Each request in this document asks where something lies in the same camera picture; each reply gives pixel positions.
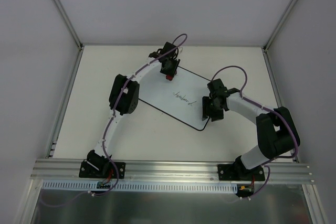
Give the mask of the red whiteboard eraser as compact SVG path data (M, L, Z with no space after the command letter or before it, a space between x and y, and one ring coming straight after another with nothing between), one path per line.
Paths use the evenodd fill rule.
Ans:
M174 79L173 76L169 76L169 75L166 76L166 80L168 80L168 81L172 81L173 79Z

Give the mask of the white whiteboard black frame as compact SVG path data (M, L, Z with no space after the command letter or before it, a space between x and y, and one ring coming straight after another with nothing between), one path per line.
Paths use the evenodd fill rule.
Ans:
M139 100L176 120L202 131L208 119L202 119L202 98L209 95L210 80L178 67L173 80L168 80L156 67L140 80Z

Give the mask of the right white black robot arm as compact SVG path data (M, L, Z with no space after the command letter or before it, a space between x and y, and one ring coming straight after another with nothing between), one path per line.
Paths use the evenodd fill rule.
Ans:
M241 180L252 176L254 168L266 165L273 159L293 158L300 145L290 112L285 107L269 108L234 92L219 97L202 97L202 119L219 121L224 113L233 111L256 126L257 145L235 161L235 175Z

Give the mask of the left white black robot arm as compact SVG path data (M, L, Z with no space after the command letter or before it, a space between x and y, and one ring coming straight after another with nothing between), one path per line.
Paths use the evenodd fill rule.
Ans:
M135 72L115 77L109 96L110 112L106 127L101 139L89 151L86 161L91 165L91 171L97 177L104 177L109 172L112 148L117 135L118 127L127 115L134 112L139 103L140 81L154 68L160 66L160 73L173 79L177 72L180 60L178 47L172 49L158 49L149 54L146 63Z

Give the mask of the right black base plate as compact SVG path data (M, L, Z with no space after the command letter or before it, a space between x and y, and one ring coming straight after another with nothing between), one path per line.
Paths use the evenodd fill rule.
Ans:
M257 181L265 180L264 170L261 166L253 169L245 169L243 166L234 164L218 164L218 179L220 181Z

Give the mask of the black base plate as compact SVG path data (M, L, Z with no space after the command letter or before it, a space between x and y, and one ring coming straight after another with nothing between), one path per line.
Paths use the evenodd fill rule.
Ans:
M125 165L124 162L115 162L114 166L110 161L94 164L85 160L81 163L78 176L80 178L105 179L117 178L117 174L119 174L119 178L124 179Z
M265 180L264 170L261 166L253 169L245 169L243 166L234 164L218 164L218 179L220 181L257 181Z

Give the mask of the right aluminium frame post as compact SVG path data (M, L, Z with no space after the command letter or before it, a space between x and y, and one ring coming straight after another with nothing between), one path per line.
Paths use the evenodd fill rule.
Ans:
M295 5L297 4L298 0L290 0L289 3L287 4L284 12L281 14L280 19L278 20L274 30L272 31L269 39L263 46L264 52L267 52L269 48L271 47L272 43L275 41L277 38L278 34L280 33L280 30L282 29L283 25L289 18L289 15L291 14L292 10L294 9Z

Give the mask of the aluminium frame post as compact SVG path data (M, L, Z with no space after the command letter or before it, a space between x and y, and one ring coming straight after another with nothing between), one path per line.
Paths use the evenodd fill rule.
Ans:
M280 33L280 30L282 29L283 25L289 18L289 15L291 14L292 10L294 9L295 5L297 4L298 0L290 0L289 3L287 4L284 12L281 14L280 19L278 20L274 30L272 31L269 39L263 46L264 52L267 52L269 48L271 47L272 43L275 41L277 38L278 34Z
M52 2L55 5L56 10L58 11L61 19L65 23L67 30L69 31L73 41L75 42L75 45L77 46L77 48L79 50L81 50L82 47L83 47L83 44L82 44L77 32L75 31L75 28L74 28L74 26L73 26L73 24L72 24L72 22L71 22L71 20L68 16L67 12L66 12L61 0L52 0Z

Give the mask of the left aluminium frame post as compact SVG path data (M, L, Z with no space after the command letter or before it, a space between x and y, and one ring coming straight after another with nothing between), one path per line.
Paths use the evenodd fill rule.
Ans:
M74 26L73 26L73 24L72 24L72 22L71 22L71 20L68 16L67 12L66 12L61 0L52 0L52 2L55 5L56 10L58 11L61 19L65 23L67 30L69 31L73 41L75 42L75 45L77 46L77 48L79 50L81 50L82 47L83 47L83 44L82 44L77 32L75 31L75 28L74 28Z

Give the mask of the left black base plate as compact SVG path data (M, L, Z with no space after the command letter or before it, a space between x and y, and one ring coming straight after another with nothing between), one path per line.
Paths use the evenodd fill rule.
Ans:
M81 163L78 176L80 178L105 179L117 178L117 174L119 174L119 178L124 179L125 165L124 162L115 162L114 166L110 161L94 164L85 160Z

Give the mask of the aluminium mounting rail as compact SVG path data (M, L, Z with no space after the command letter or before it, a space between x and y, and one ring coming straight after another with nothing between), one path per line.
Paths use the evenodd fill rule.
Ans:
M38 159L31 179L89 180L80 178L80 159ZM131 182L218 182L216 162L125 161L124 181ZM271 184L315 184L309 165L303 163L270 163Z

